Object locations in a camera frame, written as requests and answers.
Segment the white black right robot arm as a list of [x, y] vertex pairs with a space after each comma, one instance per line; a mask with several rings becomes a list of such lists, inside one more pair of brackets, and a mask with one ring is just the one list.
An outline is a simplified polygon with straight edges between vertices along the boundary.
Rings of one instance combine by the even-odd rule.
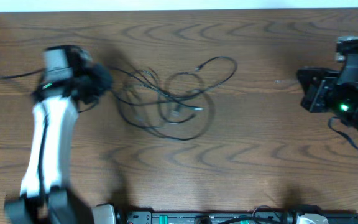
[[[301, 106], [310, 113], [332, 113], [334, 116], [328, 121], [329, 128], [338, 119], [358, 130], [358, 53], [347, 53], [344, 57], [341, 70], [306, 67], [297, 71], [304, 92]], [[337, 133], [358, 149], [347, 134]]]

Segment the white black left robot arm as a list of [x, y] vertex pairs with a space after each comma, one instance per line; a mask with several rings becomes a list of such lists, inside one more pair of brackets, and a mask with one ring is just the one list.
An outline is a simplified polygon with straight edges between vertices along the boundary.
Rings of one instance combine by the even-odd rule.
[[77, 45], [46, 48], [32, 94], [34, 135], [20, 196], [4, 204], [11, 223], [115, 223], [112, 205], [91, 208], [71, 189], [71, 139], [79, 102], [95, 107], [112, 78]]

